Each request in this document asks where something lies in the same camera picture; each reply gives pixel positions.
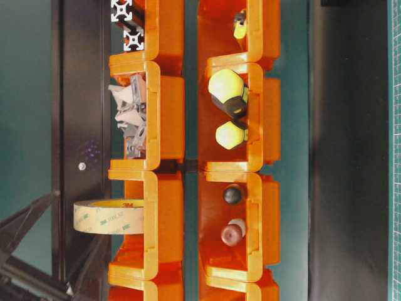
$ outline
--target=3m tape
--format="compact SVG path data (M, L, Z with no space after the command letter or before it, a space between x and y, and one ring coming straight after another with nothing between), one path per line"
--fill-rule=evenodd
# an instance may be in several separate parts
M143 199L77 202L74 229L94 234L142 234Z

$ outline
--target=bolt head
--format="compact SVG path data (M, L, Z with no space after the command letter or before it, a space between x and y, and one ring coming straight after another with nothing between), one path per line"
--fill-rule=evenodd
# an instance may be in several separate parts
M86 164L84 162L81 162L78 164L78 169L80 171L84 171L86 169Z

